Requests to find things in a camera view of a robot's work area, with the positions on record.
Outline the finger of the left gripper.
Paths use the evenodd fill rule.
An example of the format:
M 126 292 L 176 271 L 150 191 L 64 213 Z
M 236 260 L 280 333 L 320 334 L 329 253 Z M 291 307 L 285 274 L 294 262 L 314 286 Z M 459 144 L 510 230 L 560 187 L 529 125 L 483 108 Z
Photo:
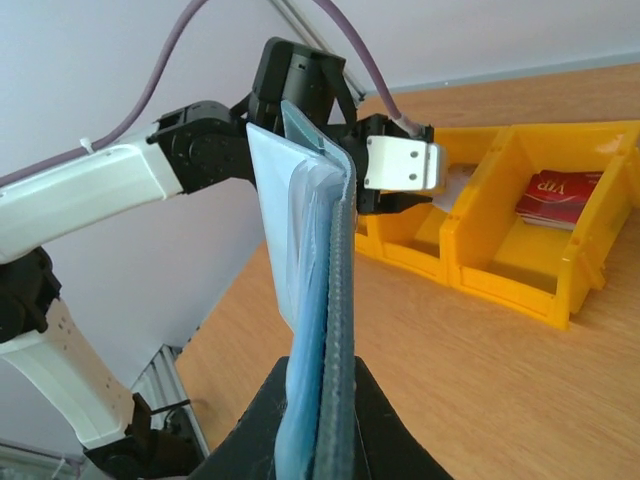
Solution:
M 384 193 L 379 197 L 377 204 L 378 214 L 397 214 L 404 212 L 416 205 L 430 204 L 430 196 L 418 193 L 392 192 Z

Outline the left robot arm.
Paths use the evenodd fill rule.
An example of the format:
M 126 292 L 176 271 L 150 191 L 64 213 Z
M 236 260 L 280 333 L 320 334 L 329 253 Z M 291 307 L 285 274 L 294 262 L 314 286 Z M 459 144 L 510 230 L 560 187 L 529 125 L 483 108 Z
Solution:
M 443 479 L 354 353 L 361 215 L 425 204 L 447 161 L 429 126 L 356 117 L 341 57 L 280 38 L 234 107 L 204 101 L 127 138 L 1 182 L 1 355 L 115 479 Z M 115 380 L 62 300 L 44 244 L 225 180 L 257 190 L 281 316 L 293 333 L 209 456 Z

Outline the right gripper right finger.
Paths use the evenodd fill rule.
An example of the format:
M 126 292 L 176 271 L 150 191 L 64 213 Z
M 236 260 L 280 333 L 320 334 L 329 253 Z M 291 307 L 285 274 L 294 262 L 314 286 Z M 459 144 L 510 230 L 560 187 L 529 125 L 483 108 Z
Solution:
M 451 480 L 405 427 L 372 372 L 355 359 L 355 479 Z

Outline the teal card holder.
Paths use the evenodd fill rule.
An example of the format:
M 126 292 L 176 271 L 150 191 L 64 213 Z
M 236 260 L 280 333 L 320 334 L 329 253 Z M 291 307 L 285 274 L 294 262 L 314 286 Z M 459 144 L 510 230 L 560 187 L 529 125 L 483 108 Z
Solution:
M 355 454 L 356 171 L 346 151 L 293 103 L 283 135 L 247 137 L 280 314 L 293 332 L 279 479 L 350 479 Z

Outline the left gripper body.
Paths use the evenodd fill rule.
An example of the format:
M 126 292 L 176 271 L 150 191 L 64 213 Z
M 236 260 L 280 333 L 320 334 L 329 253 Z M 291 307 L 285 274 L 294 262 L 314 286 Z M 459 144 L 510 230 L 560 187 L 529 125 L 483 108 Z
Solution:
M 358 120 L 351 132 L 344 137 L 344 149 L 354 161 L 356 170 L 356 207 L 360 215 L 382 215 L 377 213 L 377 204 L 381 190 L 375 190 L 365 185 L 369 158 L 367 139 L 370 135 L 383 135 L 408 139 L 406 132 L 383 114 L 373 114 Z

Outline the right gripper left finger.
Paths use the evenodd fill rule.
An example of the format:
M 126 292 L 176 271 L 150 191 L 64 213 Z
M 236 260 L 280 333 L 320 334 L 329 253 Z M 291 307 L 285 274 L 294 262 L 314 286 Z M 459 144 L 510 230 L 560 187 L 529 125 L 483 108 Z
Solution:
M 280 357 L 222 443 L 188 480 L 275 479 L 275 439 L 286 407 L 289 357 Z

